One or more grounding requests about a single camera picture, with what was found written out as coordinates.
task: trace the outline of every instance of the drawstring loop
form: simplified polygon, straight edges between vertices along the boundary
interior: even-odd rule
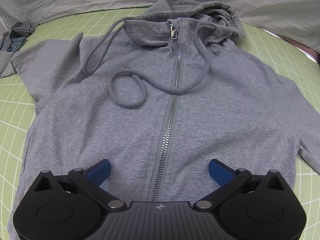
[[[92,55],[94,54],[94,52],[99,48],[99,46],[101,46],[101,44],[108,38],[109,34],[112,32],[112,30],[121,22],[125,21],[125,20],[142,20],[140,18],[136,18],[136,17],[124,17],[116,22],[114,22],[110,29],[106,32],[105,35],[103,35],[101,41],[92,49],[92,51],[89,53],[89,55],[87,56],[85,62],[84,62],[84,72],[86,74],[92,74],[94,71],[97,70],[97,68],[99,68],[99,66],[101,65],[105,55],[108,52],[108,49],[110,47],[111,42],[113,41],[113,39],[115,38],[115,36],[119,33],[119,31],[121,31],[124,28],[124,25],[121,25],[110,37],[110,40],[107,43],[107,46],[103,52],[103,54],[101,55],[98,63],[95,65],[95,67],[93,67],[92,69],[87,69],[87,65],[88,62],[90,60],[90,58],[92,57]],[[113,98],[113,100],[120,106],[122,107],[127,107],[127,108],[133,108],[133,107],[138,107],[141,106],[147,99],[147,90],[146,90],[146,86],[145,84],[142,82],[142,79],[147,81],[148,83],[150,83],[152,86],[158,88],[161,91],[164,91],[166,93],[169,94],[173,94],[173,95],[181,95],[181,94],[185,94],[186,92],[188,92],[189,90],[193,89],[196,85],[198,85],[203,78],[207,75],[207,73],[209,72],[210,68],[211,68],[211,63],[210,63],[210,59],[208,56],[208,52],[206,50],[206,48],[202,49],[201,46],[203,46],[203,44],[201,45],[201,40],[198,37],[198,33],[201,29],[202,25],[198,26],[195,29],[194,32],[194,38],[196,41],[196,48],[199,51],[199,53],[206,59],[207,61],[207,68],[205,69],[205,71],[194,81],[192,82],[190,85],[180,88],[180,89],[173,89],[170,87],[166,87],[161,85],[159,82],[157,82],[156,80],[154,80],[153,78],[151,78],[150,76],[146,75],[145,73],[138,71],[138,70],[134,70],[131,69],[129,67],[125,67],[125,69],[121,69],[116,71],[108,84],[108,90],[110,93],[110,96]],[[126,101],[122,101],[118,98],[118,96],[116,95],[116,93],[114,92],[114,87],[113,87],[113,83],[114,80],[119,77],[119,76],[123,76],[123,75],[129,75],[130,77],[132,77],[134,79],[134,81],[139,85],[140,90],[141,90],[141,97],[138,98],[135,102],[126,102]]]

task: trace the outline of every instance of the hood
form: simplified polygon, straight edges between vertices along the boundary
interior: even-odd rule
[[[228,37],[234,42],[240,42],[246,37],[236,12],[230,6],[219,1],[200,3],[194,0],[159,0],[148,8],[140,18],[150,22],[166,22],[168,20],[173,22],[177,18],[198,20],[202,25],[216,27],[218,32],[213,36],[218,39],[214,40],[213,38],[210,41],[213,43],[219,43]]]

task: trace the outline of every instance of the zipper slider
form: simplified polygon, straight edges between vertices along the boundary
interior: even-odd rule
[[[178,37],[177,37],[177,30],[176,28],[173,26],[172,23],[169,23],[169,26],[170,26],[170,32],[171,32],[171,38],[173,40],[176,40]]]

